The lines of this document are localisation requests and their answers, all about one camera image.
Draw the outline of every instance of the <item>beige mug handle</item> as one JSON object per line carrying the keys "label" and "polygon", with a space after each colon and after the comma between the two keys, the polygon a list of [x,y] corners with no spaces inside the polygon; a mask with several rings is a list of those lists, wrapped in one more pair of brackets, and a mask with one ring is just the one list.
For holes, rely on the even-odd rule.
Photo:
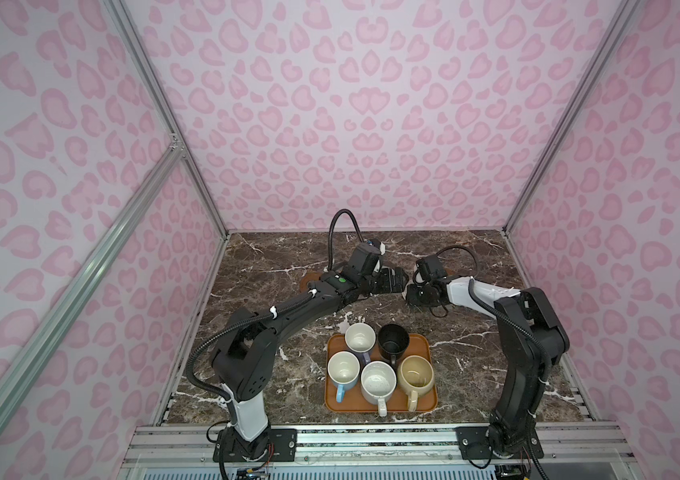
{"label": "beige mug handle", "polygon": [[409,394],[409,411],[414,412],[417,410],[417,392],[412,390],[412,393]]}

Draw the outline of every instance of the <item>wall panel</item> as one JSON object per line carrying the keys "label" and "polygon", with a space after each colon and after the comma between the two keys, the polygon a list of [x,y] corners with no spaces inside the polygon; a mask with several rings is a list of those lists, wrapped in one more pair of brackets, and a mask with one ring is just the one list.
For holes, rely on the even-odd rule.
{"label": "wall panel", "polygon": [[178,165],[0,437],[0,478],[108,478],[147,424],[221,239]]}
{"label": "wall panel", "polygon": [[126,4],[228,227],[323,230],[503,225],[618,2]]}
{"label": "wall panel", "polygon": [[168,145],[104,13],[0,2],[0,376]]}
{"label": "wall panel", "polygon": [[649,2],[512,242],[648,478],[680,478],[680,2]]}

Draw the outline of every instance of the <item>brown marble surface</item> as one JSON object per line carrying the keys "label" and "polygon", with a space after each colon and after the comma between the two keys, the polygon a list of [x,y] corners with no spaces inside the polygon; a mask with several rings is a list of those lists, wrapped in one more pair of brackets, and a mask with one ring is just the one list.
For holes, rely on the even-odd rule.
{"label": "brown marble surface", "polygon": [[[496,231],[376,232],[366,236],[382,240],[387,245],[386,261],[404,267],[409,274],[420,256],[450,244],[468,245],[480,255],[481,281],[523,288],[505,242]],[[335,261],[346,260],[356,242],[355,236],[335,234]],[[454,250],[443,259],[457,272],[471,271],[471,261],[464,252]],[[326,262],[326,234],[234,234],[195,344],[218,331],[240,306],[261,309],[295,295],[300,278],[307,271],[322,270]],[[355,302],[309,325],[278,351],[273,379],[265,389],[265,409],[271,423],[486,421],[506,374],[507,361],[500,350],[497,325],[493,319],[464,307],[449,310],[447,318],[437,319],[427,311],[411,310],[399,295],[381,295]],[[397,322],[428,339],[439,396],[435,410],[389,413],[380,418],[375,414],[338,414],[326,408],[327,341],[343,325],[353,322],[366,322],[375,330],[385,323]],[[208,356],[201,358],[196,371],[202,379],[213,374]],[[560,368],[553,371],[551,383],[538,420],[581,420]],[[218,398],[182,378],[167,422],[210,424],[227,416]]]}

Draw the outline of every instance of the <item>orange tray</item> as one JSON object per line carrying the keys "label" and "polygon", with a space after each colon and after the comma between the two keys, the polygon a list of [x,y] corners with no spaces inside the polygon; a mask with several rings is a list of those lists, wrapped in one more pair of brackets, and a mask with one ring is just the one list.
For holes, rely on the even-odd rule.
{"label": "orange tray", "polygon": [[[343,335],[334,335],[330,338],[329,343],[327,344],[327,363],[329,363],[329,359],[335,353],[344,350],[347,350],[347,347]],[[431,361],[431,348],[428,346],[428,341],[424,336],[419,333],[409,334],[409,348],[403,353],[402,357],[407,357],[409,355],[419,355],[428,362]],[[376,343],[370,357],[372,361],[383,360],[382,355],[380,355],[380,349],[377,347]],[[327,375],[324,387],[324,402],[326,403],[327,408],[333,412],[377,413],[377,406],[367,402],[361,394],[361,380],[359,380],[352,389],[345,392],[345,398],[343,398],[342,403],[337,403],[336,398],[337,388],[332,384],[329,375]],[[436,408],[437,404],[438,394],[436,393],[436,387],[433,386],[433,389],[425,396],[422,396],[417,402],[417,411],[429,412]],[[389,412],[408,412],[407,405],[407,394],[396,387],[396,389],[393,390],[393,396],[387,402],[387,410]]]}

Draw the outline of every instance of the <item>heart patterned wallpaper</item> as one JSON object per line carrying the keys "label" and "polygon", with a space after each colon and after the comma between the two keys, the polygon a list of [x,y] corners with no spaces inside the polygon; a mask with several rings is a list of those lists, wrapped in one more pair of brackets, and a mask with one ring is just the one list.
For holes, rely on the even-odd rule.
{"label": "heart patterned wallpaper", "polygon": [[232,230],[503,225],[619,4],[126,3]]}
{"label": "heart patterned wallpaper", "polygon": [[0,1],[0,377],[168,140],[97,0]]}
{"label": "heart patterned wallpaper", "polygon": [[115,477],[169,381],[220,242],[177,166],[0,437],[0,478]]}
{"label": "heart patterned wallpaper", "polygon": [[647,4],[512,240],[603,417],[680,480],[680,2]]}

